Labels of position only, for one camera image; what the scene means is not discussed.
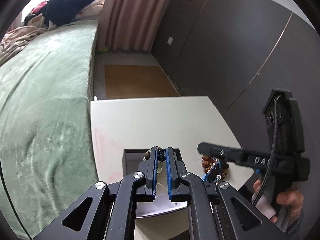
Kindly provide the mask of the person's right hand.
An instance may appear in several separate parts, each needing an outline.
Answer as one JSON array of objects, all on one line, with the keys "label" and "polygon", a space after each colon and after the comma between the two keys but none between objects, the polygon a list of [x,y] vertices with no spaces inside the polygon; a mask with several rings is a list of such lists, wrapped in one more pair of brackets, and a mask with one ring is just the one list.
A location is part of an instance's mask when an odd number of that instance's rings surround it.
[{"label": "person's right hand", "polygon": [[[297,190],[281,192],[277,195],[276,203],[290,208],[290,218],[288,225],[293,224],[300,216],[303,207],[304,195]],[[277,222],[278,217],[271,212],[272,206],[266,201],[262,201],[255,206],[263,213],[273,224]]]}]

